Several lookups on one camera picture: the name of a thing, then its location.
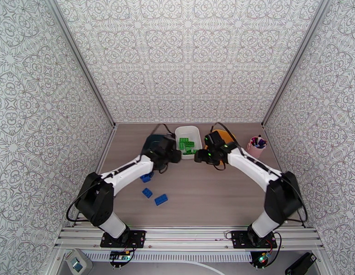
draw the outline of black mounting plate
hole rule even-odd
[[[130,231],[128,240],[121,242],[115,239],[110,234],[104,232],[100,247],[102,248],[143,248],[145,241],[146,231]]]
[[[277,242],[274,237],[273,232],[269,233],[258,246],[253,246],[250,243],[248,238],[248,231],[231,231],[231,239],[234,249],[270,249],[271,245],[267,242],[267,240],[272,244],[272,248],[277,248]]]

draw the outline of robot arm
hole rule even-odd
[[[114,197],[126,185],[153,170],[163,170],[168,163],[178,163],[181,151],[176,150],[175,139],[164,136],[159,145],[144,151],[140,156],[118,169],[101,175],[90,173],[78,194],[77,209],[111,237],[128,238],[129,228],[113,211]]]
[[[223,161],[241,170],[266,192],[263,213],[248,227],[248,237],[253,246],[257,246],[301,207],[299,186],[291,172],[282,173],[263,164],[237,143],[225,144],[218,132],[208,134],[205,144],[208,148],[195,154],[196,162],[219,165]]]

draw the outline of pink cup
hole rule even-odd
[[[256,148],[250,142],[248,142],[248,146],[246,147],[246,152],[249,153],[254,158],[259,158],[264,149],[266,149],[266,146],[264,148]]]

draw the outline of white cable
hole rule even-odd
[[[204,268],[207,268],[209,270],[212,270],[213,272],[216,272],[217,274],[219,275],[225,275],[224,273],[222,273],[221,271],[213,268],[213,267],[210,267],[209,265],[206,265],[206,264],[201,264],[201,263],[197,263],[195,261],[179,261],[177,263],[182,263],[182,264],[194,264],[194,265],[197,265],[197,266],[201,266],[201,267],[204,267]]]

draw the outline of patterned wallpaper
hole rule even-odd
[[[337,274],[355,274],[355,0],[334,0],[266,130]]]
[[[261,121],[319,0],[57,0],[116,122]]]
[[[0,274],[44,272],[110,130],[44,1],[0,0]]]

